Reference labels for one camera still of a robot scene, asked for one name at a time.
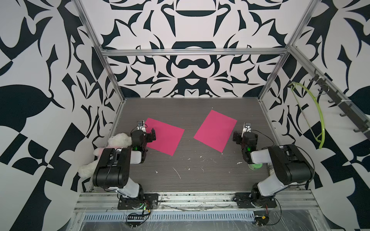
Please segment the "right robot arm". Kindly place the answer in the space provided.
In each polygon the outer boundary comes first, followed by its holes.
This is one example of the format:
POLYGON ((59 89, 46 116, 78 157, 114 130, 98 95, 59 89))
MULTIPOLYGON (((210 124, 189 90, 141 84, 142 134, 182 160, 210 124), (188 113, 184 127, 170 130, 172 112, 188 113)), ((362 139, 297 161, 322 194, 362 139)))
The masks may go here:
POLYGON ((314 178, 314 167, 294 144, 273 145, 257 150, 258 135, 252 132, 234 132, 233 141, 241 146, 244 161, 250 167, 271 164, 274 173, 256 183, 250 201, 257 204, 273 197, 291 185, 309 183, 314 178))

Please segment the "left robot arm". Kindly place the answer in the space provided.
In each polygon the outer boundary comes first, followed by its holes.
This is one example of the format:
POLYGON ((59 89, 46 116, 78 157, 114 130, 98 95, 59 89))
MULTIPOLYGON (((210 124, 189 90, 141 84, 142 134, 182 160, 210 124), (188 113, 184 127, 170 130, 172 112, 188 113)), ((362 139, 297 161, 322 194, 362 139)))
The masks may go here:
POLYGON ((154 129, 147 133, 137 129, 131 133, 132 143, 124 148, 104 148, 92 175, 92 183, 106 192, 117 192, 129 200, 143 200, 144 193, 140 184, 130 178, 130 166, 142 164, 146 158, 146 145, 156 140, 154 129))

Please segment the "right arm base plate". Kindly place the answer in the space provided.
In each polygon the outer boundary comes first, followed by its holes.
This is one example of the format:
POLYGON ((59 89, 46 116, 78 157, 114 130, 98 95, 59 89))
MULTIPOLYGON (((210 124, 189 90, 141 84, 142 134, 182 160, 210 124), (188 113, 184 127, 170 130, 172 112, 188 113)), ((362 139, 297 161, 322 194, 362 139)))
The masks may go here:
POLYGON ((276 208, 276 200, 272 196, 264 197, 255 193, 235 193, 233 202, 238 208, 276 208))

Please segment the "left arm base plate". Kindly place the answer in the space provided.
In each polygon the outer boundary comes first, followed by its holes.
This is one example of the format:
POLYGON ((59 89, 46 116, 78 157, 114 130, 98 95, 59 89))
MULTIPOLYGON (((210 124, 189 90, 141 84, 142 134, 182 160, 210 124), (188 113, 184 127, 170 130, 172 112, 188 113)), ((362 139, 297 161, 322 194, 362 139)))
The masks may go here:
POLYGON ((152 209, 158 204, 159 194, 157 193, 145 193, 139 195, 136 198, 124 197, 121 194, 119 195, 118 210, 130 210, 130 209, 152 209))

